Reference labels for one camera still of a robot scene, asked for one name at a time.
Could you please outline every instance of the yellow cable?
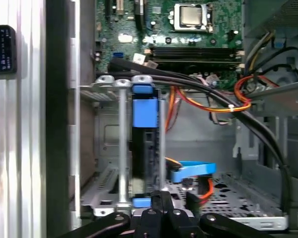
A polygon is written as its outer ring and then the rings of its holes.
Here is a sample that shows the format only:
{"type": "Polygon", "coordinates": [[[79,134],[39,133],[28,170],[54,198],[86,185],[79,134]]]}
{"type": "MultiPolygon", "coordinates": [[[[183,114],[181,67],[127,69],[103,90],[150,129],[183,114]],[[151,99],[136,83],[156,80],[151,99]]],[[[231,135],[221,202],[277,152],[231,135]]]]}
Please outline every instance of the yellow cable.
{"type": "MultiPolygon", "coordinates": [[[[273,38],[273,36],[274,36],[274,33],[269,34],[268,37],[267,37],[267,39],[266,39],[266,41],[265,41],[264,43],[267,43],[268,41],[270,41],[270,40],[273,38]]],[[[257,58],[258,58],[258,56],[259,56],[259,51],[260,51],[260,49],[259,49],[258,52],[254,55],[254,58],[253,58],[253,60],[252,60],[252,62],[251,62],[251,64],[250,64],[250,66],[249,66],[249,70],[252,70],[252,69],[254,68],[255,62],[256,62],[256,60],[257,60],[257,58]]]]}
{"type": "MultiPolygon", "coordinates": [[[[200,104],[200,103],[194,101],[193,99],[188,98],[188,97],[185,95],[185,93],[184,93],[184,91],[183,91],[182,89],[180,89],[180,93],[181,93],[184,97],[186,97],[191,103],[193,103],[194,105],[197,105],[197,106],[199,106],[199,107],[203,107],[204,110],[206,110],[206,111],[211,111],[211,112],[216,112],[216,113],[230,113],[230,112],[231,112],[230,109],[215,109],[215,108],[205,107],[205,106],[203,106],[202,104],[200,104]]],[[[247,103],[246,106],[243,106],[243,107],[237,107],[237,108],[234,107],[233,109],[234,109],[234,112],[244,111],[244,110],[250,108],[251,105],[252,105],[252,104],[249,102],[249,103],[247,103]]]]}

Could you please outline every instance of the perforated metal tray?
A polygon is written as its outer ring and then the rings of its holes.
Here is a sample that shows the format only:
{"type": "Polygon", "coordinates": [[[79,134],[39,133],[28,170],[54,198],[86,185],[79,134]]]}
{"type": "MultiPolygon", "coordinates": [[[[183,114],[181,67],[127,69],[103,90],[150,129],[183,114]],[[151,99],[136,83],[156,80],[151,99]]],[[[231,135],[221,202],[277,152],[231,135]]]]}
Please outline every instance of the perforated metal tray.
{"type": "MultiPolygon", "coordinates": [[[[109,193],[118,176],[117,169],[108,167],[82,196],[82,205],[90,206],[95,216],[106,216],[113,212],[118,194],[109,193]]],[[[262,196],[249,184],[229,175],[213,180],[214,194],[200,210],[200,214],[216,212],[231,219],[249,225],[258,230],[282,231],[287,228],[287,218],[278,205],[262,196]]],[[[181,184],[167,181],[172,194],[174,207],[185,209],[185,194],[181,184]]],[[[192,193],[197,193],[195,181],[192,193]]]]}

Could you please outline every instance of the motherboard chip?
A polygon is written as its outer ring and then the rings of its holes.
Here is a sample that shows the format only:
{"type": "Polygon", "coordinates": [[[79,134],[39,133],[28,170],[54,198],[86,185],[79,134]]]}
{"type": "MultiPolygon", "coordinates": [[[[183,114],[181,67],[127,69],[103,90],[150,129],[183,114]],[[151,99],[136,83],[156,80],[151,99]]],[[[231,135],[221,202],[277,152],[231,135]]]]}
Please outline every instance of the motherboard chip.
{"type": "Polygon", "coordinates": [[[180,7],[180,23],[181,25],[199,26],[202,24],[201,8],[193,6],[180,7]]]}

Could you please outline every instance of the motherboard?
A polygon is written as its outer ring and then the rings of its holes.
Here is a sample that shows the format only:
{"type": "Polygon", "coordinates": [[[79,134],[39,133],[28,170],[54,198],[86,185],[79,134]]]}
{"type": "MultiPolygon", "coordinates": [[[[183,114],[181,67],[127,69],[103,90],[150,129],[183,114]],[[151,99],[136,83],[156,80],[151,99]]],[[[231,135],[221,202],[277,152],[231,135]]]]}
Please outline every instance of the motherboard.
{"type": "Polygon", "coordinates": [[[225,75],[225,85],[236,81],[241,0],[97,0],[95,7],[97,71],[107,72],[116,57],[185,74],[225,75]]]}

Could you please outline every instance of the phone screen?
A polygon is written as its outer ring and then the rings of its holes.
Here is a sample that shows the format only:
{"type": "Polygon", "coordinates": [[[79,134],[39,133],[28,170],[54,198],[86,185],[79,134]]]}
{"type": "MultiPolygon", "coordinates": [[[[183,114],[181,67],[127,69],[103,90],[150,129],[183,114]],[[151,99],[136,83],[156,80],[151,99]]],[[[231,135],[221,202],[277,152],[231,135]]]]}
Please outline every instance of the phone screen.
{"type": "Polygon", "coordinates": [[[16,72],[15,31],[7,25],[0,26],[0,73],[16,72]]]}

